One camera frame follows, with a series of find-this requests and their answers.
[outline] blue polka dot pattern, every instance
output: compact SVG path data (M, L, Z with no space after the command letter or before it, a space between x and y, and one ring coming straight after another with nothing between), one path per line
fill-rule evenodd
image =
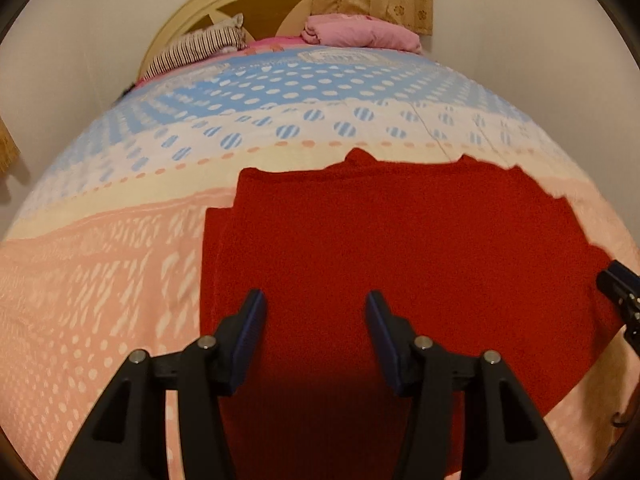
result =
M406 131L401 130L396 126L390 126L386 129L386 132L396 139L404 139L406 137Z
M305 121L322 121L324 119L324 114L322 113L322 110L307 110L302 115L302 118Z
M241 134L230 134L220 141L220 146L225 150L237 148L242 143Z
M141 151L142 151L142 148L136 148L132 152L127 153L127 158L136 158Z
M181 148L180 150L174 153L174 156L172 156L172 159L175 160L176 162L178 160L183 160L187 155L189 155L190 151L191 151L191 148Z
M373 112L371 110L369 110L368 108L363 108L363 107L357 107L353 111L353 115L357 119L360 119L361 121L372 121L373 117L374 117Z
M178 136L177 135L172 135L165 142L160 144L160 146L162 146L163 148L170 148L170 147L172 147L174 145L174 142L176 140L178 140Z
M409 112L407 110L404 110L404 111L400 112L400 115L402 117L404 117L410 123L417 123L420 120L420 117L418 117L413 112Z
M255 124L256 126L266 126L267 124L271 124L271 118L267 116L261 119L256 119L252 124Z
M146 156L139 158L136 162L133 163L131 167L131 171L140 171L146 163L149 162L149 159Z
M133 90L94 121L47 169L22 211L191 153L200 159L249 140L258 146L302 133L315 142L327 135L423 136L500 152L543 136L491 91L420 57L310 46L212 59ZM551 142L545 149L556 150Z
M279 139L289 139L300 133L300 127L295 124L286 124L276 128L276 135Z
M154 139L159 139L160 137L164 137L166 133L169 131L169 128L160 128L156 133L154 133Z
M208 128L203 131L203 135L205 137L213 137L216 133L218 133L222 129L222 126L214 126L213 128Z
M453 117L449 114L439 114L438 118L447 126L453 126Z
M341 137L354 137L356 134L356 127L343 121L335 123L334 130Z

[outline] white wall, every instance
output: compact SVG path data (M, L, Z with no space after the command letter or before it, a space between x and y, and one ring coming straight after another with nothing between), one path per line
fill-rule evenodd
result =
M640 70L597 1L434 0L433 30L426 55L529 114L640 242Z
M135 79L186 0L31 0L0 44L0 117L22 152L0 176L0 238L33 184Z
M0 236L54 156L133 80L184 1L28 4L0 45L0 116L23 153L0 177ZM640 241L640 71L596 0L434 0L424 46L532 116Z

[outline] pink pillow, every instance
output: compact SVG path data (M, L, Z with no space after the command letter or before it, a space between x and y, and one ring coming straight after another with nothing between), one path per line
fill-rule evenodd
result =
M269 46L271 44L280 45L296 45L305 44L299 36L276 36L275 38L264 38L263 40L254 41L250 46Z

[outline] wooden furniture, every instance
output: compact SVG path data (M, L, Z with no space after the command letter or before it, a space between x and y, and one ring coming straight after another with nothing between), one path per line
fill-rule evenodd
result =
M154 56L179 36L238 12L244 14L247 43L274 36L299 36L311 12L311 0L189 0L156 34L140 65L138 78Z

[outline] bedspread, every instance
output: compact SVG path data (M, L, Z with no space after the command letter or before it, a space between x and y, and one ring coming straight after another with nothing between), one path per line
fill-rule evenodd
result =
M56 159L0 246L0 425L38 478L54 478L128 352L177 351L197 337L204 213L232 205L239 171L322 168L353 146L385 160L467 153L520 165L567 196L591 242L640 271L630 235L571 158L449 68L414 54L295 46L173 72ZM617 336L547 415L574 478L603 460L609 417L637 380ZM166 418L179 478L173 396Z

